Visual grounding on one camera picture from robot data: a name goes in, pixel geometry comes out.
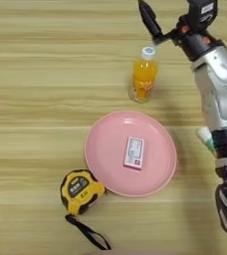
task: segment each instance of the wooden table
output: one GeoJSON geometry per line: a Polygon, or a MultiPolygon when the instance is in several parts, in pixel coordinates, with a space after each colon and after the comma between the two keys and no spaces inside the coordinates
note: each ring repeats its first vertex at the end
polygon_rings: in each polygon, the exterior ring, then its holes
{"type": "MultiPolygon", "coordinates": [[[[167,32],[184,0],[150,1],[167,32]]],[[[227,0],[211,28],[227,44],[227,0]]],[[[132,102],[133,59],[150,37],[136,0],[0,0],[0,254],[96,251],[65,219],[59,187],[85,167],[92,124],[113,111],[146,113],[167,126],[179,166],[162,191],[140,199],[114,194],[82,218],[116,249],[226,255],[214,203],[220,180],[195,130],[204,126],[190,63],[171,42],[158,48],[153,99],[132,102]]]]}

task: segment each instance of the orange juice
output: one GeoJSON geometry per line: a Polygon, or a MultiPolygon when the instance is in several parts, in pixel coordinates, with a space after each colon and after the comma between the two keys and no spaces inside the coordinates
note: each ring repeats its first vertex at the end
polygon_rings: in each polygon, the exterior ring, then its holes
{"type": "Polygon", "coordinates": [[[129,88],[130,97],[139,102],[145,103],[155,84],[158,66],[154,61],[155,49],[145,47],[142,49],[141,58],[134,61],[132,85],[129,88]]]}

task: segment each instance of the white bottle cap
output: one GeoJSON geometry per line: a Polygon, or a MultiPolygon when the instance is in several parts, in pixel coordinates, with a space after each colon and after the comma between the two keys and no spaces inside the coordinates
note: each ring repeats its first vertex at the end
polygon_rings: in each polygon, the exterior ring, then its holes
{"type": "Polygon", "coordinates": [[[144,47],[141,51],[141,57],[145,60],[153,60],[155,57],[156,51],[153,47],[144,47]]]}
{"type": "Polygon", "coordinates": [[[202,127],[197,130],[197,135],[202,141],[206,142],[212,138],[212,134],[207,127],[202,127]]]}

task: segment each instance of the pink plate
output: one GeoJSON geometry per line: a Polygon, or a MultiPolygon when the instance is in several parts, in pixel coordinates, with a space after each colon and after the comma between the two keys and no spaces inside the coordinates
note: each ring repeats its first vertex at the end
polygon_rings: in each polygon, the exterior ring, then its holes
{"type": "Polygon", "coordinates": [[[89,170],[114,193],[145,196],[171,179],[176,150],[167,130],[149,116],[136,112],[109,114],[95,123],[85,148],[89,170]],[[129,136],[144,139],[142,168],[123,165],[129,136]]]}

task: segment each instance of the tape measure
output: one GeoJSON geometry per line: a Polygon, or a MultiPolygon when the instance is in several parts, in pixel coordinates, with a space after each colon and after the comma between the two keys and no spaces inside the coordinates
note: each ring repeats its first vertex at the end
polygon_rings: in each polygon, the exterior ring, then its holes
{"type": "Polygon", "coordinates": [[[100,197],[106,193],[106,188],[98,182],[88,170],[74,170],[65,176],[61,185],[62,202],[69,214],[66,220],[76,226],[95,246],[101,250],[112,250],[105,237],[87,225],[78,221],[75,217],[86,212],[100,197]],[[95,238],[101,237],[106,246],[95,238]]]}
{"type": "Polygon", "coordinates": [[[86,212],[105,192],[105,187],[84,169],[70,172],[61,185],[62,202],[73,216],[86,212]]]}

